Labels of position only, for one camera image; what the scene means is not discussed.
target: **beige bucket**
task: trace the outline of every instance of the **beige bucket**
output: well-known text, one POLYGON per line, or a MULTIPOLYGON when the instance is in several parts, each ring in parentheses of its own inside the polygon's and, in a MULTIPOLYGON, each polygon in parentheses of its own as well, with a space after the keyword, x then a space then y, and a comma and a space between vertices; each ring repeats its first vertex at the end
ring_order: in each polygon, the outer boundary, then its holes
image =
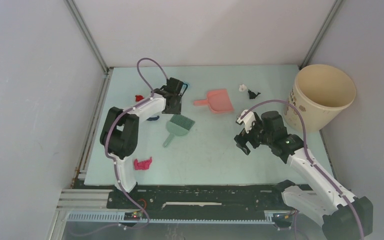
MULTIPOLYGON (((293 104, 304 119, 307 132, 316 132, 353 103, 356 86, 343 71, 329 65, 314 64, 304 67, 295 77, 288 102, 293 104)), ((303 131, 297 113, 285 105, 285 121, 303 131)))

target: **table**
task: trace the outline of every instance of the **table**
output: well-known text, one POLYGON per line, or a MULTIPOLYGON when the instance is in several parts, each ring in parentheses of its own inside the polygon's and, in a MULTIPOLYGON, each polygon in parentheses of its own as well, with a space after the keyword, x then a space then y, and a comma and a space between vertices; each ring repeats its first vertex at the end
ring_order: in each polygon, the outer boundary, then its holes
MULTIPOLYGON (((236 124, 237 116, 253 105, 270 99, 286 100, 292 89, 296 65, 249 66, 176 66, 164 67, 167 75, 189 83, 182 98, 182 115, 195 120, 185 137, 177 137, 168 148, 163 142, 169 135, 165 126, 171 114, 160 114, 158 121, 145 121, 139 125, 138 145, 133 159, 147 160, 152 156, 148 170, 135 171, 141 185, 253 185, 276 184, 286 179, 305 184, 290 167, 274 156, 267 146, 253 149, 247 156, 236 147, 235 135, 243 129, 236 124), (245 84, 253 92, 261 92, 250 100, 248 93, 239 92, 245 84), (227 89, 234 112, 213 114, 207 106, 194 106, 194 100, 206 98, 207 91, 227 89)), ((152 87, 160 88, 165 78, 157 67, 142 67, 142 74, 152 87)), ((125 108, 135 103, 135 95, 149 95, 149 88, 139 77, 135 67, 118 67, 113 70, 92 144, 85 185, 113 185, 115 183, 112 160, 105 157, 99 136, 108 110, 125 108)), ((256 108, 258 115, 276 110, 282 113, 280 103, 256 108)), ((290 134, 299 133, 288 127, 290 134)), ((332 174, 328 156, 319 132, 308 134, 308 147, 320 164, 332 174)))

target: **dustpan handle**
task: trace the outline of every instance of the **dustpan handle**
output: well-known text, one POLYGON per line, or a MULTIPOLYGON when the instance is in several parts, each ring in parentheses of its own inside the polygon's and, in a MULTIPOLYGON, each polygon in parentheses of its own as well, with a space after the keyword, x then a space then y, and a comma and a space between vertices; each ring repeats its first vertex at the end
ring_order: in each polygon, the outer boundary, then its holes
POLYGON ((164 143, 162 144, 162 146, 164 148, 167 148, 170 143, 172 142, 172 140, 175 138, 176 135, 174 135, 173 133, 170 133, 170 135, 168 135, 167 139, 164 141, 164 143))
POLYGON ((208 100, 207 99, 205 99, 205 100, 195 100, 195 101, 193 101, 193 105, 194 106, 208 105, 208 100))

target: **red dustpan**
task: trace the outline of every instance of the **red dustpan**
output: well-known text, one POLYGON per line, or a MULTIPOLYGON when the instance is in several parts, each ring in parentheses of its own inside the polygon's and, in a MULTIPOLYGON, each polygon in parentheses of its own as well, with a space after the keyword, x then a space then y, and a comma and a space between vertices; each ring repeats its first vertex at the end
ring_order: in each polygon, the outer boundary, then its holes
POLYGON ((232 112, 234 110, 227 89, 209 91, 206 94, 205 100, 196 100, 193 102, 193 105, 208 105, 211 112, 215 114, 232 112))

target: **pink toy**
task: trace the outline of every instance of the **pink toy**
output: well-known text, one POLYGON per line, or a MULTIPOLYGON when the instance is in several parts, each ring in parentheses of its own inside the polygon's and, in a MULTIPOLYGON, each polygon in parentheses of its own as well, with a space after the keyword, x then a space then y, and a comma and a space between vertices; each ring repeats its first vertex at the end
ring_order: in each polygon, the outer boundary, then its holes
POLYGON ((152 157, 150 157, 148 160, 141 161, 141 162, 138 162, 137 159, 133 161, 135 170, 148 170, 150 169, 151 163, 152 163, 152 157))
POLYGON ((218 89, 207 92, 205 100, 196 100, 193 102, 195 106, 208 105, 214 114, 222 114, 232 112, 233 106, 226 89, 218 89))

